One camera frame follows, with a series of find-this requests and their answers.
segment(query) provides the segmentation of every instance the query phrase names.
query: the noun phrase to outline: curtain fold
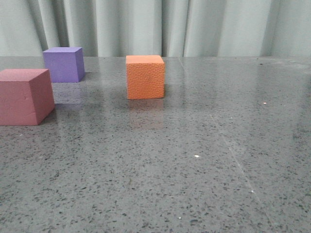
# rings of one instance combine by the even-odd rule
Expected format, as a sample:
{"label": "curtain fold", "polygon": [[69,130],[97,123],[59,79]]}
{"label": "curtain fold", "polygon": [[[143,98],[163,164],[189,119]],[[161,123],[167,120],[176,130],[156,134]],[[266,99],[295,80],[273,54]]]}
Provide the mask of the curtain fold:
{"label": "curtain fold", "polygon": [[311,56],[310,0],[0,0],[0,56]]}

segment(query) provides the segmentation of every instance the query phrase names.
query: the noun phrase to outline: cube face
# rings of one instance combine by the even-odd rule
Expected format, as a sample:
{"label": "cube face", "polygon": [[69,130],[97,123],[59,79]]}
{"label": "cube face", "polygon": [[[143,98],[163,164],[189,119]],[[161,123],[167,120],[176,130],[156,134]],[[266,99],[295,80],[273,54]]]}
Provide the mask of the cube face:
{"label": "cube face", "polygon": [[0,72],[0,125],[38,125],[53,109],[47,69]]}
{"label": "cube face", "polygon": [[77,83],[85,75],[81,47],[55,47],[43,52],[53,83]]}
{"label": "cube face", "polygon": [[165,64],[158,55],[126,56],[127,98],[164,97]]}

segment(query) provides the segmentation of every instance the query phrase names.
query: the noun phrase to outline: purple cube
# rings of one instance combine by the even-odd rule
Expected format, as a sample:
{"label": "purple cube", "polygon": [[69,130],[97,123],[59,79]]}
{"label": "purple cube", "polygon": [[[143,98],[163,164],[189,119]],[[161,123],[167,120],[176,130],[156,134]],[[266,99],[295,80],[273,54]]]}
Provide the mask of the purple cube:
{"label": "purple cube", "polygon": [[52,83],[77,83],[85,75],[81,47],[54,47],[43,52]]}

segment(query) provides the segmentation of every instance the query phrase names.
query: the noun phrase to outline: speckled gray surface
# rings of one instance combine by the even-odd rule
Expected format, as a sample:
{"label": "speckled gray surface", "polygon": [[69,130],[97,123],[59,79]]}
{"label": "speckled gray surface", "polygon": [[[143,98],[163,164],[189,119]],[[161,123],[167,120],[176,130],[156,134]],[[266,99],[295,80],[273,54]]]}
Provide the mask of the speckled gray surface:
{"label": "speckled gray surface", "polygon": [[40,126],[0,126],[1,233],[311,232],[311,59],[164,61],[163,99],[86,57]]}

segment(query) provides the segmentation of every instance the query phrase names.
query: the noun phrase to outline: foam cube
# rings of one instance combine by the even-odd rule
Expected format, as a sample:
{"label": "foam cube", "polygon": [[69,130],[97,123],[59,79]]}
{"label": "foam cube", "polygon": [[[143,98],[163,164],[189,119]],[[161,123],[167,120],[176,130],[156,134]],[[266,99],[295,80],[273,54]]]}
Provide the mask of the foam cube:
{"label": "foam cube", "polygon": [[164,97],[165,64],[159,55],[126,56],[127,98]]}
{"label": "foam cube", "polygon": [[38,125],[53,109],[48,69],[0,72],[0,125]]}
{"label": "foam cube", "polygon": [[85,75],[81,47],[54,47],[43,52],[53,83],[77,83]]}

